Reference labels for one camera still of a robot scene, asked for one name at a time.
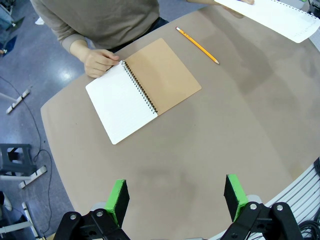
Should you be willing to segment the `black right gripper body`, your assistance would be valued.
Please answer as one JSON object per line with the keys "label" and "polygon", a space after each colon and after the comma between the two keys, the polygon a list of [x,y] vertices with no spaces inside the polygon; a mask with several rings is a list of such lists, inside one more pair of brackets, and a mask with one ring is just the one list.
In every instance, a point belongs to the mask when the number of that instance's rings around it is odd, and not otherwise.
{"label": "black right gripper body", "polygon": [[320,16],[320,0],[309,0],[308,14],[313,16]]}

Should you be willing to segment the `person's left hand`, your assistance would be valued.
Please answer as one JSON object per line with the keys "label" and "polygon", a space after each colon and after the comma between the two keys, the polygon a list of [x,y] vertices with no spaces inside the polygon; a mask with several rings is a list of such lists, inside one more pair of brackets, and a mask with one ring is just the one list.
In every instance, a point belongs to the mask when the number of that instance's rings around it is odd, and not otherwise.
{"label": "person's left hand", "polygon": [[239,4],[254,5],[255,0],[224,0],[223,4],[225,6],[235,6]]}

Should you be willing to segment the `person's right hand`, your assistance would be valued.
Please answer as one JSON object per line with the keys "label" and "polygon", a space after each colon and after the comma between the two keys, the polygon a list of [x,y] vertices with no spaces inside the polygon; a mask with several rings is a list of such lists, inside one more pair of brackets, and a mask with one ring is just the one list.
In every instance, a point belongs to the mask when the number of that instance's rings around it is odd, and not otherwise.
{"label": "person's right hand", "polygon": [[103,76],[107,70],[119,64],[120,57],[106,49],[91,49],[81,60],[84,71],[91,78]]}

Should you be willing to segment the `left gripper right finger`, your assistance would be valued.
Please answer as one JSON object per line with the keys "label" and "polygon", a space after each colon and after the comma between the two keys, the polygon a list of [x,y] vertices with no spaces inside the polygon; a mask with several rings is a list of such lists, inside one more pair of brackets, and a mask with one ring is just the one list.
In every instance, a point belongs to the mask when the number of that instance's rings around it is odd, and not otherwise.
{"label": "left gripper right finger", "polygon": [[302,240],[303,236],[290,206],[276,202],[267,207],[249,201],[237,175],[228,174],[224,197],[232,224],[222,240],[247,240],[252,234],[262,234],[266,240]]}

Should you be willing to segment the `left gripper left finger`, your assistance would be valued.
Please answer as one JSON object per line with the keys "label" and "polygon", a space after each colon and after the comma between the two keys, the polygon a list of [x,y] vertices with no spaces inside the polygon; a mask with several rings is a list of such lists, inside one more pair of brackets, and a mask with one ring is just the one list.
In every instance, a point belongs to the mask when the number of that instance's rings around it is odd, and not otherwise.
{"label": "left gripper left finger", "polygon": [[54,235],[55,240],[129,240],[122,224],[130,195],[125,179],[118,179],[106,204],[81,215],[76,211],[65,213]]}

